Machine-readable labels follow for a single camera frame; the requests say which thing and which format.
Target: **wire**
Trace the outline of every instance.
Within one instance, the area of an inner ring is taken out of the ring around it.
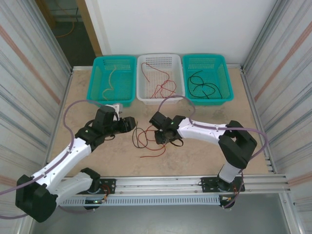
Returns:
[[[200,76],[195,76],[197,73],[202,72],[202,71],[203,71],[203,70],[200,70],[200,71],[198,71],[198,72],[195,72],[193,75],[191,75],[191,76],[188,78],[188,89],[189,89],[189,93],[190,93],[193,97],[196,97],[196,98],[204,98],[204,97],[206,97],[207,99],[210,99],[209,96],[212,95],[212,94],[214,94],[214,93],[215,93],[215,88],[217,88],[217,90],[219,91],[219,94],[220,94],[220,96],[221,96],[221,99],[223,99],[223,96],[222,96],[221,91],[220,91],[220,89],[219,89],[218,86],[216,86],[215,84],[210,83],[210,82],[204,82],[203,78],[200,77]],[[194,82],[192,81],[192,78],[193,78],[193,77],[200,78],[202,83],[201,83],[201,84],[194,83]],[[201,86],[202,88],[204,88],[204,86],[207,86],[207,87],[209,87],[209,88],[212,88],[214,91],[213,91],[211,94],[206,94],[206,93],[202,90],[204,96],[197,96],[197,95],[194,95],[194,94],[191,92],[190,83],[192,83],[193,85],[196,85],[195,88],[193,89],[193,92],[194,92],[199,86]]]
[[[254,154],[251,156],[250,160],[252,160],[254,157],[256,157],[257,155],[259,155],[259,154],[268,146],[268,142],[269,142],[268,136],[267,136],[265,133],[263,133],[262,131],[259,131],[259,130],[257,130],[257,129],[253,129],[253,128],[228,128],[228,127],[225,127],[225,128],[224,128],[224,127],[216,128],[216,127],[204,126],[204,125],[200,125],[200,124],[193,123],[192,117],[193,117],[193,115],[194,115],[195,112],[196,112],[196,108],[195,108],[195,106],[194,106],[194,104],[193,104],[193,102],[192,102],[191,100],[189,100],[187,97],[182,96],[182,95],[173,95],[173,96],[171,96],[171,97],[165,98],[165,99],[160,103],[160,105],[159,105],[157,111],[160,111],[160,108],[161,108],[161,106],[164,104],[164,102],[165,102],[166,100],[170,99],[170,98],[184,98],[185,100],[187,100],[187,101],[191,104],[191,106],[193,107],[193,112],[192,112],[192,113],[190,114],[190,116],[189,116],[189,121],[190,121],[190,123],[191,123],[193,126],[195,126],[195,127],[204,128],[204,129],[210,129],[210,130],[250,131],[250,132],[255,132],[255,133],[258,133],[258,134],[262,135],[263,138],[264,138],[264,144],[263,144],[263,146],[260,148],[260,150],[258,150],[256,153],[254,153]],[[230,202],[229,204],[227,204],[226,206],[224,206],[224,208],[227,208],[228,206],[230,206],[230,205],[237,199],[237,197],[238,197],[238,195],[239,195],[239,193],[240,193],[240,191],[241,191],[241,189],[242,189],[242,187],[243,187],[243,184],[244,184],[244,175],[243,175],[243,171],[241,170],[240,173],[241,173],[241,176],[242,176],[242,182],[241,182],[241,184],[240,184],[240,187],[239,187],[239,189],[238,189],[238,192],[237,192],[236,196],[231,200],[231,202]]]
[[[159,154],[159,155],[156,155],[156,156],[141,156],[140,158],[144,158],[144,157],[159,157],[159,156],[163,155],[163,154],[166,152],[166,148],[165,148],[166,144],[162,144],[162,147],[160,147],[160,148],[158,148],[158,149],[151,149],[151,148],[147,147],[149,141],[155,141],[155,140],[153,140],[153,139],[148,139],[148,138],[147,138],[147,132],[154,132],[154,131],[155,131],[155,130],[151,130],[151,129],[150,129],[150,128],[152,127],[152,125],[149,126],[146,130],[143,130],[142,128],[138,128],[137,125],[138,125],[138,122],[136,122],[136,128],[135,128],[134,131],[132,132],[132,143],[133,143],[133,145],[134,145],[136,148],[138,148],[138,149],[144,149],[144,148],[146,148],[146,149],[148,149],[148,150],[150,150],[150,151],[159,151],[159,150],[164,149],[163,152],[162,152],[161,154]],[[138,129],[140,129],[140,130],[142,131],[142,132],[139,133],[139,134],[137,134],[137,130],[138,130]],[[145,136],[146,144],[143,144],[143,142],[140,140],[140,136],[141,136],[142,134],[144,134],[144,136]]]
[[[69,109],[70,109],[73,105],[75,105],[75,104],[77,104],[77,103],[80,103],[80,102],[89,102],[89,103],[92,103],[92,104],[96,104],[96,105],[102,106],[102,104],[99,103],[99,102],[97,102],[97,101],[92,101],[92,100],[77,100],[77,101],[74,101],[72,104],[70,104],[70,105],[65,109],[64,115],[63,115],[63,125],[64,125],[64,127],[69,131],[70,136],[71,136],[71,142],[70,142],[70,144],[69,144],[69,150],[64,154],[64,156],[63,156],[58,162],[56,162],[53,166],[51,166],[49,169],[47,169],[47,170],[44,172],[45,175],[48,174],[50,171],[52,171],[54,168],[56,168],[60,163],[62,163],[62,162],[64,161],[64,159],[69,155],[69,152],[71,151],[71,149],[72,149],[72,147],[73,147],[73,145],[74,145],[74,139],[75,139],[74,133],[73,133],[73,131],[67,126],[65,120],[66,120],[66,115],[67,115]],[[4,191],[0,192],[0,195],[4,195],[4,194],[7,194],[7,193],[9,193],[9,192],[15,191],[15,190],[17,190],[17,189],[24,188],[24,187],[26,187],[26,186],[28,186],[28,185],[30,185],[30,184],[36,182],[37,180],[41,179],[43,176],[44,176],[44,175],[40,175],[40,176],[38,176],[38,177],[36,177],[36,178],[33,178],[32,180],[30,180],[30,181],[28,181],[28,182],[26,182],[26,183],[23,183],[23,184],[20,184],[20,185],[18,185],[18,186],[12,187],[12,188],[10,188],[10,189],[4,190]],[[22,218],[22,217],[25,217],[25,216],[27,216],[27,215],[26,215],[26,214],[18,215],[18,216],[2,216],[2,215],[0,215],[0,219],[16,219],[16,218]]]
[[[114,66],[114,69],[113,69],[113,71],[109,74],[109,78],[108,78],[108,83],[109,83],[109,86],[110,86],[111,88],[110,88],[110,89],[105,89],[105,90],[103,91],[103,93],[102,93],[103,98],[105,98],[107,101],[108,101],[108,99],[104,96],[104,93],[105,93],[106,91],[108,91],[108,90],[114,90],[114,88],[113,88],[113,86],[112,86],[112,84],[111,84],[111,77],[112,77],[112,74],[114,73],[115,70],[116,70],[116,67]]]
[[[159,69],[157,69],[157,68],[154,68],[154,67],[152,67],[151,65],[149,65],[149,64],[146,63],[146,62],[143,62],[143,63],[141,63],[141,70],[142,70],[142,73],[143,73],[143,75],[145,76],[145,78],[147,79],[148,82],[150,82],[150,80],[146,77],[146,75],[145,75],[145,73],[144,73],[144,71],[143,71],[143,64],[146,64],[146,65],[148,65],[150,68],[155,69],[155,70],[157,70],[157,71],[159,71],[159,72],[165,73],[165,74],[168,76],[168,79],[167,79],[166,81],[164,81],[162,85],[159,85],[159,84],[158,84],[158,85],[156,86],[155,91],[154,91],[153,95],[152,95],[150,98],[153,98],[153,97],[156,98],[156,95],[157,95],[157,93],[158,93],[159,91],[160,91],[161,97],[162,97],[162,98],[166,98],[166,97],[164,97],[163,94],[162,94],[163,89],[165,89],[165,90],[171,92],[171,94],[170,94],[168,97],[170,97],[173,93],[176,92],[176,83],[175,83],[173,80],[170,80],[170,75],[169,75],[168,73],[163,72],[163,71],[161,71],[161,70],[159,70]],[[164,85],[167,84],[168,82],[172,82],[172,83],[175,85],[174,90],[169,90],[169,89],[166,89],[166,88],[164,87]]]
[[[178,139],[178,140],[182,142],[181,145],[177,145],[177,144],[173,143],[173,141],[169,141],[169,142],[170,142],[172,145],[176,146],[176,147],[182,147],[182,146],[184,145],[183,140],[182,140],[182,139]]]
[[[146,136],[146,131],[144,131],[142,128],[138,128],[137,125],[138,125],[138,122],[136,122],[136,128],[135,128],[135,129],[133,130],[133,132],[132,132],[132,143],[133,143],[133,145],[134,145],[136,148],[138,148],[138,149],[144,149],[144,148],[146,148],[146,146],[148,145],[148,140],[147,140],[147,136]],[[137,130],[138,130],[138,129],[140,129],[140,130],[142,130],[142,132],[144,132],[144,134],[145,134],[145,139],[146,139],[146,145],[139,146],[139,141],[138,141],[138,136],[137,136]],[[135,144],[135,141],[134,141],[134,139],[133,139],[133,137],[134,137],[135,134],[136,134],[136,144]]]
[[[73,24],[72,29],[71,29],[68,33],[66,33],[66,34],[64,34],[64,35],[55,36],[55,38],[63,38],[63,37],[65,37],[65,36],[67,36],[67,35],[69,35],[69,34],[71,34],[71,33],[73,32],[73,30],[74,30],[74,28],[75,28],[75,22],[74,22],[74,18],[71,17],[63,8],[61,8],[61,6],[58,4],[58,1],[57,1],[57,0],[55,0],[55,3],[56,3],[56,5],[57,5],[65,14],[67,14],[67,15],[69,16],[69,18],[72,19],[72,24]]]
[[[94,121],[94,119],[89,120],[84,126],[85,126],[85,127],[88,127],[91,123],[93,123],[93,121]]]
[[[114,140],[116,136],[115,136],[115,135],[111,135],[111,137],[112,137],[112,138],[110,138],[110,139],[106,139],[106,138],[105,138],[104,140]]]
[[[109,186],[107,184],[102,184],[101,185],[101,188],[103,189],[103,191],[105,192],[105,188],[106,187],[106,190],[107,190],[107,194],[106,196],[108,196],[109,194],[111,194],[111,189],[109,188]]]

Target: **white wall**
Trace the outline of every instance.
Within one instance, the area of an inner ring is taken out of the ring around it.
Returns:
[[[86,0],[103,54],[218,53],[243,63],[276,0]]]

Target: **orange wire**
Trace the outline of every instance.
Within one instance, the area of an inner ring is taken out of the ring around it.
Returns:
[[[72,24],[73,24],[72,29],[71,29],[68,33],[66,33],[66,34],[64,34],[64,35],[55,36],[55,38],[63,38],[63,37],[65,37],[65,36],[67,36],[67,35],[69,35],[69,34],[71,34],[71,33],[73,32],[73,30],[74,30],[74,28],[75,28],[75,22],[74,22],[74,18],[71,17],[63,8],[61,8],[61,6],[58,4],[57,1],[55,1],[55,3],[56,3],[56,5],[57,5],[65,14],[67,14],[67,15],[69,16],[69,18],[72,19]]]
[[[106,186],[106,188],[107,188],[107,196],[108,196],[108,194],[111,194],[111,189],[109,188],[109,186],[106,184],[102,184],[101,187],[103,187],[103,186]]]

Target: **red cable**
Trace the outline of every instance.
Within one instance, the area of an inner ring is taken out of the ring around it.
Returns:
[[[148,78],[146,77],[146,75],[145,75],[145,73],[144,73],[144,71],[143,71],[143,64],[146,64],[146,65],[148,65],[150,68],[155,69],[155,70],[157,70],[157,71],[159,71],[159,72],[165,73],[165,74],[168,76],[168,79],[167,79],[166,81],[164,81],[162,85],[159,85],[159,84],[158,84],[158,85],[156,86],[155,91],[154,91],[153,95],[152,95],[150,98],[153,98],[153,97],[156,98],[156,94],[157,94],[159,91],[160,91],[160,95],[161,95],[162,98],[170,97],[173,93],[175,93],[175,91],[176,91],[176,83],[175,83],[173,80],[170,80],[170,76],[169,76],[168,73],[163,72],[163,71],[161,71],[161,70],[159,70],[159,69],[157,69],[157,68],[154,68],[154,67],[152,67],[151,65],[149,65],[149,64],[146,63],[146,62],[143,62],[143,63],[141,63],[141,70],[142,70],[142,73],[143,73],[143,75],[145,76],[145,78],[147,79],[148,82],[150,82],[150,81],[148,80]],[[164,88],[164,85],[165,85],[166,83],[168,83],[168,82],[173,82],[173,83],[174,83],[175,89],[174,89],[173,91]],[[161,93],[161,92],[163,91],[163,89],[168,90],[169,92],[171,92],[171,94],[170,94],[169,96],[167,96],[167,97],[164,97],[163,94]]]
[[[145,134],[146,134],[148,131],[154,132],[154,130],[150,130],[151,127],[152,127],[152,125],[149,126],[145,131],[143,131],[143,132],[141,132],[139,135],[137,135],[138,141],[139,141],[143,146],[144,146],[144,144],[140,141],[139,137],[140,137],[140,135],[141,135],[142,133],[145,133]],[[159,148],[159,149],[151,149],[151,148],[145,147],[146,149],[148,149],[148,150],[150,150],[150,151],[159,151],[159,150],[161,150],[161,149],[164,149],[164,151],[163,151],[161,154],[156,155],[156,156],[141,156],[140,158],[144,158],[144,157],[159,157],[159,156],[163,155],[163,154],[166,152],[165,146],[166,146],[166,144],[163,144],[162,147]]]

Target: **teal plastic basket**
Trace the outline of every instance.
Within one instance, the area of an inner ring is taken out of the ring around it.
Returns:
[[[183,57],[185,96],[194,105],[222,105],[234,98],[229,72],[222,55]]]
[[[97,57],[93,62],[87,99],[128,107],[136,96],[136,77],[136,57]]]

